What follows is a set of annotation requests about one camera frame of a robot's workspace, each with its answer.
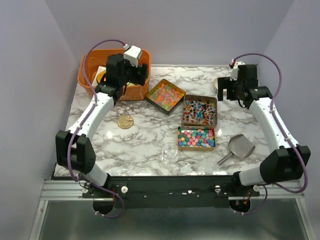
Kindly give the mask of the metal scoop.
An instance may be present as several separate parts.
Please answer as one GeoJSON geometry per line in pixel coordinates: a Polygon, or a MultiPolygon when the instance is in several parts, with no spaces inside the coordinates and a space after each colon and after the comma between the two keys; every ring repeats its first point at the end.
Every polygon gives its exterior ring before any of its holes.
{"type": "Polygon", "coordinates": [[[244,159],[249,157],[256,146],[243,134],[233,136],[227,145],[228,153],[217,162],[220,166],[231,157],[244,159]]]}

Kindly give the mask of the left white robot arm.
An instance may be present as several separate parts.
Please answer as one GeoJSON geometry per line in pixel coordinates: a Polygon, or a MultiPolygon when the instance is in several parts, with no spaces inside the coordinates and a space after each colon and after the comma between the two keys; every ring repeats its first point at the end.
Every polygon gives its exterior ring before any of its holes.
{"type": "Polygon", "coordinates": [[[111,185],[107,182],[108,174],[96,164],[91,140],[105,115],[125,94],[127,84],[144,86],[148,76],[148,64],[139,64],[137,57],[130,59],[124,53],[110,55],[90,104],[76,123],[55,136],[57,164],[66,168],[74,181],[79,180],[75,176],[78,173],[93,183],[93,191],[101,198],[110,194],[111,185]]]}

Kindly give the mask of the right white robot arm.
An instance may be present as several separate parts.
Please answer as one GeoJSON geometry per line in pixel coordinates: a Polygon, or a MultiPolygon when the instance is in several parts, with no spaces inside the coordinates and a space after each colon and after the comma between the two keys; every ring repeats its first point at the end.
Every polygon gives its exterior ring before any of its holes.
{"type": "Polygon", "coordinates": [[[243,102],[258,121],[267,140],[270,154],[258,167],[235,173],[230,191],[241,196],[248,186],[277,184],[305,176],[311,152],[291,135],[281,119],[273,95],[258,85],[257,65],[236,62],[229,77],[217,79],[217,99],[243,102]]]}

